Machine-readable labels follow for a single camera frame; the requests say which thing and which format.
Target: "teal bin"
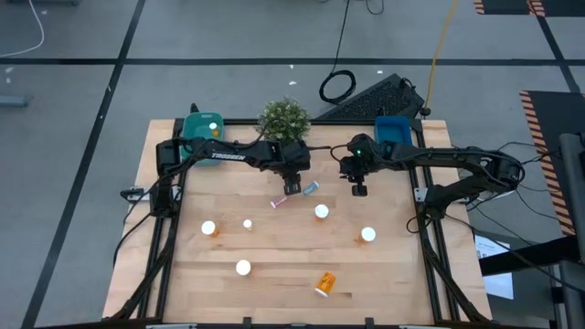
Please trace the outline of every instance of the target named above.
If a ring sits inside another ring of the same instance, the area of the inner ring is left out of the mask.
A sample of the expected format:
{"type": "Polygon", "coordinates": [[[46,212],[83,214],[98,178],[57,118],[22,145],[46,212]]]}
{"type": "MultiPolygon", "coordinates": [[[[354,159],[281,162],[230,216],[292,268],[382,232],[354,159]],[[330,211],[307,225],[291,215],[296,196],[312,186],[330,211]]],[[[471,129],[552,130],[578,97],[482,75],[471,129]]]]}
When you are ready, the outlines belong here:
{"type": "MultiPolygon", "coordinates": [[[[183,138],[203,137],[206,139],[217,139],[223,141],[224,125],[223,118],[218,113],[214,112],[196,112],[191,113],[185,118],[183,122],[183,138]],[[217,125],[215,130],[212,130],[212,123],[217,125]]],[[[187,152],[181,146],[181,158],[187,159],[191,153],[187,152]]],[[[219,160],[201,160],[195,163],[196,166],[217,165],[219,160]]]]}

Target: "pink object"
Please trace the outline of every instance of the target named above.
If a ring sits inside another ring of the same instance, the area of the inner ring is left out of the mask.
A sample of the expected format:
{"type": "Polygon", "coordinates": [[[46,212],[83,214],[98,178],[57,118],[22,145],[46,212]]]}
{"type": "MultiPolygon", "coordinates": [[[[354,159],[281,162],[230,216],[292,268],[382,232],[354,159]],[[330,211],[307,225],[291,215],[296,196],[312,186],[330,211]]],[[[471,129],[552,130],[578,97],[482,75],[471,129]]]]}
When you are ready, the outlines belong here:
{"type": "Polygon", "coordinates": [[[284,201],[286,201],[286,200],[287,200],[286,196],[283,196],[283,197],[281,197],[281,198],[279,198],[279,199],[277,199],[277,200],[272,200],[272,201],[271,201],[271,206],[272,206],[274,209],[276,209],[276,207],[278,207],[278,206],[279,206],[281,203],[283,203],[283,202],[284,202],[284,201]]]}

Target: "blue bin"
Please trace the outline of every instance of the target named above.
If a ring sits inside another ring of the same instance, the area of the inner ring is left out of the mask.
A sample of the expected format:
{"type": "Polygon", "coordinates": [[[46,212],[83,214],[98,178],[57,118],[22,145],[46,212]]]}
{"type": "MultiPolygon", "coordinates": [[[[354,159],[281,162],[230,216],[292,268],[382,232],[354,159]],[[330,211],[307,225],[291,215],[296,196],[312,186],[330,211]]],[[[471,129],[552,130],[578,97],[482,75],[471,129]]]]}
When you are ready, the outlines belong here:
{"type": "Polygon", "coordinates": [[[377,143],[389,141],[412,145],[409,119],[400,115],[378,116],[374,122],[374,136],[377,143]]]}
{"type": "MultiPolygon", "coordinates": [[[[191,113],[185,118],[183,122],[183,131],[181,132],[183,138],[195,138],[203,137],[206,139],[217,139],[223,141],[224,125],[223,118],[219,113],[214,112],[196,112],[191,113]],[[209,128],[211,123],[217,125],[216,135],[214,136],[213,131],[209,128]]],[[[191,153],[187,152],[184,147],[181,146],[181,159],[187,159],[191,153]]],[[[201,160],[195,163],[195,166],[206,166],[206,165],[217,165],[219,160],[201,160]]]]}

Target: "yellow cable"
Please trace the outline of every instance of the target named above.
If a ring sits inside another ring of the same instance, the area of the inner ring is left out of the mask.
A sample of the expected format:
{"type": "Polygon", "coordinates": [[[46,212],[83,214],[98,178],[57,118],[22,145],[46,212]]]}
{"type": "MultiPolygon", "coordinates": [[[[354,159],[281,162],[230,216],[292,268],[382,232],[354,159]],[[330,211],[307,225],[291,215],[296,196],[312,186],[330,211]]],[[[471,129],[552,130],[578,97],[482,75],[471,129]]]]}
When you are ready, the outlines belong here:
{"type": "Polygon", "coordinates": [[[449,24],[451,23],[451,18],[453,14],[455,14],[455,8],[457,8],[458,0],[451,1],[451,8],[449,8],[449,14],[447,14],[447,20],[445,20],[445,25],[442,27],[441,38],[439,39],[439,44],[435,49],[435,54],[432,56],[432,64],[431,64],[431,75],[429,76],[429,88],[427,89],[427,99],[424,102],[424,107],[428,108],[429,103],[431,102],[432,96],[432,79],[435,75],[435,62],[437,61],[437,57],[441,53],[442,44],[445,41],[445,36],[447,35],[447,29],[449,28],[449,24]]]}

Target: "paper sheet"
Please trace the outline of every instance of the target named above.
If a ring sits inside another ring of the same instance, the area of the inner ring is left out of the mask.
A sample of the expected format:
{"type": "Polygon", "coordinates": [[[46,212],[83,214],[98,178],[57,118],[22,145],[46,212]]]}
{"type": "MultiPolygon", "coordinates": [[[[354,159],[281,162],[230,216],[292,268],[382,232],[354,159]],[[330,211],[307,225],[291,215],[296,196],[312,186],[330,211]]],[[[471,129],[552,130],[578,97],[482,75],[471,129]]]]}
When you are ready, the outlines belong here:
{"type": "MultiPolygon", "coordinates": [[[[510,245],[500,242],[502,245],[510,248],[510,245]]],[[[489,257],[497,255],[502,252],[507,252],[506,249],[493,243],[490,239],[475,236],[475,251],[477,258],[489,257]]],[[[512,273],[503,273],[497,275],[490,275],[484,277],[485,291],[491,295],[503,297],[509,300],[514,299],[514,286],[512,283],[512,273]]]]}

